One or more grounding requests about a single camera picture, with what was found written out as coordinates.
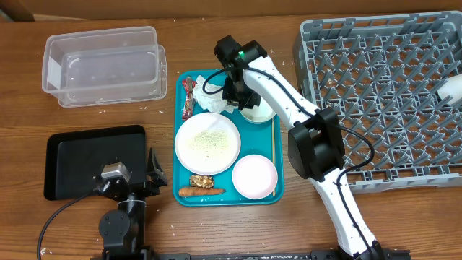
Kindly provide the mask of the white tissue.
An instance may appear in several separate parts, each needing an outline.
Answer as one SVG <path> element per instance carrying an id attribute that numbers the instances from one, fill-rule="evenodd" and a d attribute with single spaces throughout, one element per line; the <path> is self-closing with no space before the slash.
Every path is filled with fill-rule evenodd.
<path id="1" fill-rule="evenodd" d="M 193 89 L 193 98 L 201 108 L 211 113 L 228 112 L 233 113 L 235 106 L 229 105 L 226 100 L 222 99 L 222 91 L 209 95 L 203 91 L 205 78 L 198 75 L 196 78 L 196 86 Z"/>

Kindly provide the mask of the red snack wrapper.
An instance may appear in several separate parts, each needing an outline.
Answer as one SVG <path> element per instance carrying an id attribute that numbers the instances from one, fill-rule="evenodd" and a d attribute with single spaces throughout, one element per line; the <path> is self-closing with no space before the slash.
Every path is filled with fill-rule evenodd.
<path id="1" fill-rule="evenodd" d="M 186 99 L 183 106 L 182 120 L 186 121 L 193 116 L 193 110 L 195 106 L 195 100 L 193 97 L 193 90 L 196 86 L 196 82 L 192 79 L 191 76 L 187 76 L 183 80 L 183 87 L 186 91 Z"/>

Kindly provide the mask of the pink white bowl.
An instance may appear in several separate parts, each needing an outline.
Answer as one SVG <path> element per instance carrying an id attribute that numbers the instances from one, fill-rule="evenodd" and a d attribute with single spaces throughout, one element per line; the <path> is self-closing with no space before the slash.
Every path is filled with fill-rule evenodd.
<path id="1" fill-rule="evenodd" d="M 275 165 L 263 155 L 247 155 L 232 170 L 232 183 L 247 199 L 264 199 L 273 194 L 278 181 Z"/>

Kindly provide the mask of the white cup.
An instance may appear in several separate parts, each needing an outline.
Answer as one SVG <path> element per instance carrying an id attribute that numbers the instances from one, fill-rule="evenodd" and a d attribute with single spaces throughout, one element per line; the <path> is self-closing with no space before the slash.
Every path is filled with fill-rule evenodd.
<path id="1" fill-rule="evenodd" d="M 437 95 L 441 100 L 452 97 L 448 104 L 454 106 L 462 97 L 462 74 L 447 78 Z"/>

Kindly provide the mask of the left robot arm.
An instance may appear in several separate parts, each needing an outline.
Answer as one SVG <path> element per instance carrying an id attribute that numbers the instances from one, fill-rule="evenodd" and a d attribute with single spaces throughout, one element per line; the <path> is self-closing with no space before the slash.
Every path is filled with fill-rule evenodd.
<path id="1" fill-rule="evenodd" d="M 131 173 L 117 162 L 106 165 L 97 181 L 95 192 L 117 202 L 117 208 L 106 212 L 99 222 L 103 238 L 102 259 L 143 259 L 159 257 L 145 242 L 146 198 L 160 193 L 167 185 L 167 177 L 157 161 L 154 151 L 149 151 L 144 181 L 130 184 Z"/>

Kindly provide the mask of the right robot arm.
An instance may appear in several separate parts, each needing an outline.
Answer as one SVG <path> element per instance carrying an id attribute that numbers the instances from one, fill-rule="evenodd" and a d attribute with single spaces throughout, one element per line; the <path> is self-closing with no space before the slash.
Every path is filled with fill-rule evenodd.
<path id="1" fill-rule="evenodd" d="M 240 45 L 228 35 L 214 55 L 226 73 L 219 90 L 228 104 L 255 108 L 265 100 L 288 131 L 288 158 L 301 178 L 320 195 L 338 238 L 341 259 L 386 259 L 386 253 L 360 214 L 344 162 L 344 132 L 333 108 L 320 109 L 282 76 L 263 47 L 252 40 Z"/>

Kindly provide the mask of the grey dishwasher rack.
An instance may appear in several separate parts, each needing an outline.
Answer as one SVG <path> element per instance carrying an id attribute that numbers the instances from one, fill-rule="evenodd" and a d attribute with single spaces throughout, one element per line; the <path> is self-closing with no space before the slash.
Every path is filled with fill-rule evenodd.
<path id="1" fill-rule="evenodd" d="M 293 54 L 302 94 L 333 108 L 356 194 L 461 184 L 461 100 L 437 91 L 461 73 L 459 11 L 304 21 Z"/>

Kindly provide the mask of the carrot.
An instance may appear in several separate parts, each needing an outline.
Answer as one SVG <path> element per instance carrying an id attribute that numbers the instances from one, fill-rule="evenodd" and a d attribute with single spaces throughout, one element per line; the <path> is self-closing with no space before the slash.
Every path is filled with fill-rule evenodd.
<path id="1" fill-rule="evenodd" d="M 211 196 L 225 193 L 223 188 L 183 187 L 178 191 L 180 197 Z"/>

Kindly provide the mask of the brown food scrap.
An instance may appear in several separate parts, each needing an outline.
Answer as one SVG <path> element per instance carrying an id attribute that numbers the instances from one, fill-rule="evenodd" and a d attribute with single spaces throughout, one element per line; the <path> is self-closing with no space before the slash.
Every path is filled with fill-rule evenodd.
<path id="1" fill-rule="evenodd" d="M 189 178 L 190 186 L 203 188 L 203 189 L 212 189 L 214 187 L 214 180 L 209 175 L 196 175 L 193 174 Z"/>

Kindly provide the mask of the wooden chopstick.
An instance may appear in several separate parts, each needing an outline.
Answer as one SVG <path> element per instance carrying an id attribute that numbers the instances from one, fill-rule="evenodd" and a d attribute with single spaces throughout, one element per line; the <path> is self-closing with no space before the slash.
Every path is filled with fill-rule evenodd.
<path id="1" fill-rule="evenodd" d="M 273 166 L 276 169 L 276 163 L 275 163 L 275 122 L 274 122 L 274 117 L 271 119 L 271 161 L 273 163 Z M 275 187 L 272 191 L 272 196 L 276 195 L 275 188 L 277 185 L 277 180 L 275 183 Z"/>

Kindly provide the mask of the black plastic tray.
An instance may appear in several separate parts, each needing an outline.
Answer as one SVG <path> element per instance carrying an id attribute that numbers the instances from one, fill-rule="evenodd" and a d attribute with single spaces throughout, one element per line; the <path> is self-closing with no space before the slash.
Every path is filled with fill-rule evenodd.
<path id="1" fill-rule="evenodd" d="M 47 200 L 73 199 L 95 186 L 106 165 L 123 163 L 129 183 L 145 179 L 147 145 L 140 125 L 54 134 L 46 148 L 43 195 Z"/>

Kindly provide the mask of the large white plate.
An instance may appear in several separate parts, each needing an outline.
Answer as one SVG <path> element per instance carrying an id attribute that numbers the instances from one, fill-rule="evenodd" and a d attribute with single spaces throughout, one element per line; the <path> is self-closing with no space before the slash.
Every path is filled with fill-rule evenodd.
<path id="1" fill-rule="evenodd" d="M 213 176 L 237 159 L 240 133 L 231 120 L 217 113 L 199 113 L 183 122 L 175 135 L 175 153 L 192 173 Z"/>

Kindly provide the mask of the teal serving tray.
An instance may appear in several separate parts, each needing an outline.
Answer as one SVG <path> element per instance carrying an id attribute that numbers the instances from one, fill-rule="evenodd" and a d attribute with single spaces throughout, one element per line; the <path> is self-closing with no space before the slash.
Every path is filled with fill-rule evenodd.
<path id="1" fill-rule="evenodd" d="M 271 160 L 271 121 L 263 124 L 254 124 L 245 120 L 239 110 L 233 113 L 223 112 L 223 116 L 229 118 L 236 125 L 241 138 L 241 148 L 238 159 L 246 155 L 263 155 Z M 189 185 L 189 178 L 192 172 L 186 170 L 175 156 L 173 159 L 173 193 L 176 200 L 186 207 L 219 207 L 219 206 L 242 206 L 254 204 L 273 204 L 279 201 L 284 193 L 284 163 L 282 152 L 282 138 L 280 120 L 276 116 L 275 122 L 275 163 L 278 174 L 278 181 L 275 188 L 276 195 L 269 195 L 264 199 L 247 199 L 240 195 L 232 183 L 232 170 L 229 167 L 226 171 L 213 176 L 214 186 L 225 189 L 226 192 L 219 195 L 180 197 L 179 189 Z"/>

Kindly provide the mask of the clear plastic bin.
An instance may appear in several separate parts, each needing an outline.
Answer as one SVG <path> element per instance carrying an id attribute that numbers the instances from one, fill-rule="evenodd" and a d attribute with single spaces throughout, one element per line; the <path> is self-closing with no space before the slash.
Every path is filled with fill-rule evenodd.
<path id="1" fill-rule="evenodd" d="M 160 80 L 160 45 L 152 26 L 50 36 L 45 44 L 42 90 L 59 95 L 132 90 Z"/>

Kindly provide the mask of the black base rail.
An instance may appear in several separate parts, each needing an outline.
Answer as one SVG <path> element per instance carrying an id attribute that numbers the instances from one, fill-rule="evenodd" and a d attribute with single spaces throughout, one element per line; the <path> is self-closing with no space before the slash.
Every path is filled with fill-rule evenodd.
<path id="1" fill-rule="evenodd" d="M 310 253 L 247 253 L 190 255 L 189 253 L 139 253 L 125 256 L 100 256 L 96 259 L 152 259 L 152 260 L 339 260 L 344 259 L 337 250 L 317 250 Z"/>

